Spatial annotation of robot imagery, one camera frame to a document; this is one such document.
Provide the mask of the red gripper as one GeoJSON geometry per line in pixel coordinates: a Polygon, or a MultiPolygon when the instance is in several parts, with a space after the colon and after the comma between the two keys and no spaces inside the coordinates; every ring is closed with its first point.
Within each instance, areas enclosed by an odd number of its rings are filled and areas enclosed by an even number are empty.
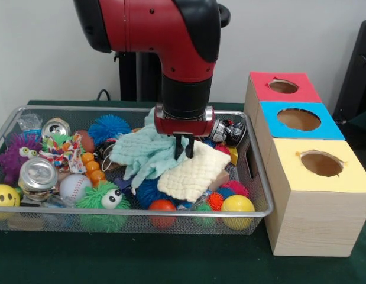
{"type": "MultiPolygon", "coordinates": [[[[154,108],[154,125],[159,134],[173,135],[176,138],[174,158],[179,159],[183,152],[182,135],[188,134],[195,137],[207,137],[212,131],[215,122],[215,113],[212,106],[207,106],[203,115],[195,119],[175,118],[164,112],[162,105],[154,108]]],[[[193,137],[189,137],[188,145],[185,148],[187,157],[193,157],[194,142],[193,137]]]]}

